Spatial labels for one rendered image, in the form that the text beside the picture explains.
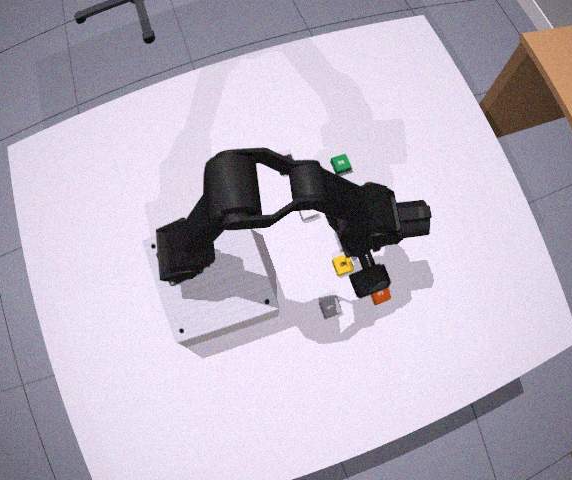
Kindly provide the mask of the green block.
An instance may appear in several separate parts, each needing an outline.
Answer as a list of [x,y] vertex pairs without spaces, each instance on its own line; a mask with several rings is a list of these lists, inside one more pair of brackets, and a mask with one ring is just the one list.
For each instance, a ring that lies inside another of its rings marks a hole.
[[351,171],[351,165],[350,165],[350,162],[347,158],[346,153],[331,158],[330,163],[331,163],[336,175],[347,172],[347,171],[348,172]]

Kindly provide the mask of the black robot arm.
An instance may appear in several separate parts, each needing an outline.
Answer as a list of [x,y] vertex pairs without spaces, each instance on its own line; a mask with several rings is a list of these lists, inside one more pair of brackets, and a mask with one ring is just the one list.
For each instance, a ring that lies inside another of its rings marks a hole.
[[[292,202],[274,214],[262,215],[257,163],[289,176]],[[209,268],[214,241],[225,230],[268,228],[303,210],[337,217],[340,235],[359,247],[374,244],[373,253],[404,238],[429,235],[432,217],[425,200],[396,202],[387,186],[359,186],[318,160],[293,160],[264,147],[225,150],[206,162],[203,195],[188,218],[156,229],[160,280],[173,286]]]

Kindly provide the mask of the orange block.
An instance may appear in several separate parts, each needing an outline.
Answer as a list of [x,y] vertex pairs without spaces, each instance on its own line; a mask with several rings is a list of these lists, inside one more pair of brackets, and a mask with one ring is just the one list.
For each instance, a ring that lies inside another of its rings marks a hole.
[[375,294],[372,294],[373,304],[378,305],[380,303],[386,302],[387,300],[391,299],[389,289],[385,288]]

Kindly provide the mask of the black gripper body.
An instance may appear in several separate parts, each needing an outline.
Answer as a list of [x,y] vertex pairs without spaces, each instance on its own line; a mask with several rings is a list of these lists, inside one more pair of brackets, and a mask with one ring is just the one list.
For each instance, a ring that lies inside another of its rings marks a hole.
[[339,230],[336,233],[342,245],[345,258],[358,257],[363,268],[360,270],[361,272],[350,277],[357,298],[361,299],[388,288],[391,285],[391,280],[385,265],[376,264],[370,252],[374,244],[368,247],[359,247],[352,244],[346,235],[340,235]]

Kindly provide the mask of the yellow block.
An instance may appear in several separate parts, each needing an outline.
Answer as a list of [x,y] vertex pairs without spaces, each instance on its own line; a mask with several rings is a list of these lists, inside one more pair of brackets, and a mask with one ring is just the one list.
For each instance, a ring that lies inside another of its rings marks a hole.
[[332,263],[337,273],[337,277],[354,271],[350,258],[346,259],[345,255],[334,258]]

